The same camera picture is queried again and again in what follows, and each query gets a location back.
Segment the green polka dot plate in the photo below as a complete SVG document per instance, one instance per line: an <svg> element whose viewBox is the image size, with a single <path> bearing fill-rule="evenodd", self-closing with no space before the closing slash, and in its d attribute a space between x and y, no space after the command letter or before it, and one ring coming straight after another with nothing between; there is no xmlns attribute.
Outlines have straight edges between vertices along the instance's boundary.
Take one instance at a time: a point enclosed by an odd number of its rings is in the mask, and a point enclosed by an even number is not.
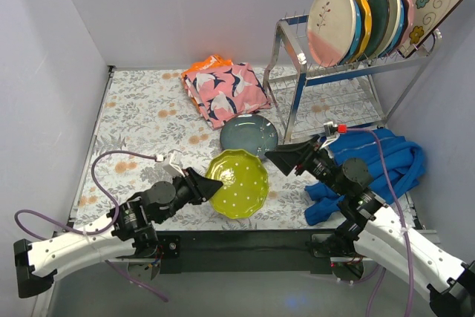
<svg viewBox="0 0 475 317"><path fill-rule="evenodd" d="M228 149L212 159L206 177L223 184L210 203L230 219L250 218L269 193L267 170L258 157L243 149Z"/></svg>

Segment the cream and pink plate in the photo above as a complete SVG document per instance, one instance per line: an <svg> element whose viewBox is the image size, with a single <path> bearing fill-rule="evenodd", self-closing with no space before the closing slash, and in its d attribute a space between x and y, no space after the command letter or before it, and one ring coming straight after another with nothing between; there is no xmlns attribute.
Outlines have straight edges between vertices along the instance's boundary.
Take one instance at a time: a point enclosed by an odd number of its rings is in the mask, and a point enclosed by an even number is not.
<svg viewBox="0 0 475 317"><path fill-rule="evenodd" d="M307 38L317 65L337 65L349 51L355 31L353 0L314 0L308 15Z"/></svg>

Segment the blue polka dot plate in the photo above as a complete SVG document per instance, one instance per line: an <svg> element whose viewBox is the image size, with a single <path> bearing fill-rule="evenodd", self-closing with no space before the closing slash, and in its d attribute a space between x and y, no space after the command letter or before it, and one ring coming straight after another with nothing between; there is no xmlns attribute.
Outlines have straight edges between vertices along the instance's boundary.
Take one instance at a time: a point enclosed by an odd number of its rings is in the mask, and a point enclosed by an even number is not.
<svg viewBox="0 0 475 317"><path fill-rule="evenodd" d="M358 49L358 44L361 39L361 12L359 10L359 6L356 2L356 0L353 0L353 4L355 6L355 12L356 12L356 28L355 28L355 33L353 35L353 40L350 46L350 49L347 51L345 54L344 58L339 62L340 65L344 65L350 61L353 55L356 54L357 49Z"/></svg>

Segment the yellow polka dot plate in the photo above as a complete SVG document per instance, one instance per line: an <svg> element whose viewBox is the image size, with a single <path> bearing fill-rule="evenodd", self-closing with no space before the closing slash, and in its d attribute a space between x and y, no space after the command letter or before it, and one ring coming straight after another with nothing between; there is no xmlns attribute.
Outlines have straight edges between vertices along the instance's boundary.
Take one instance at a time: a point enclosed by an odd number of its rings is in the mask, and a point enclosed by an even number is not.
<svg viewBox="0 0 475 317"><path fill-rule="evenodd" d="M373 19L368 0L355 0L360 10L361 17L361 35L358 42L358 47L350 58L350 62L356 62L361 58L366 50L371 36Z"/></svg>

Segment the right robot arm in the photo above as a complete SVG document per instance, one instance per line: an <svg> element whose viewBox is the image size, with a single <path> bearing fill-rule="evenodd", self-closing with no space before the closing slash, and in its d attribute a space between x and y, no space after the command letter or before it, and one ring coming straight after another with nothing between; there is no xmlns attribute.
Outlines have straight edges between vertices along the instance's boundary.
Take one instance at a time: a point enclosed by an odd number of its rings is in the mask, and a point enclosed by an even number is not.
<svg viewBox="0 0 475 317"><path fill-rule="evenodd" d="M445 252L406 226L391 206L370 189L372 177L360 158L338 164L316 139L277 146L266 158L285 175L310 173L343 199L345 217L316 245L328 255L360 254L391 271L429 301L436 316L474 315L474 264Z"/></svg>

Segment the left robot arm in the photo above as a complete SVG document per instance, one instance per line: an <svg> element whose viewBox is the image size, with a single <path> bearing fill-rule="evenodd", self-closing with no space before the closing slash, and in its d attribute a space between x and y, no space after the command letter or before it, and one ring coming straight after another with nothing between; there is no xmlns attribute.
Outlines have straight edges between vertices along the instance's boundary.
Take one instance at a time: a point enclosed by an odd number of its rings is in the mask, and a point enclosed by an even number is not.
<svg viewBox="0 0 475 317"><path fill-rule="evenodd" d="M172 181L159 181L126 202L86 224L43 241L21 239L13 245L20 298L40 295L55 281L80 269L115 258L176 257L171 240L159 235L155 225L172 218L186 204L200 205L221 188L219 180L187 168Z"/></svg>

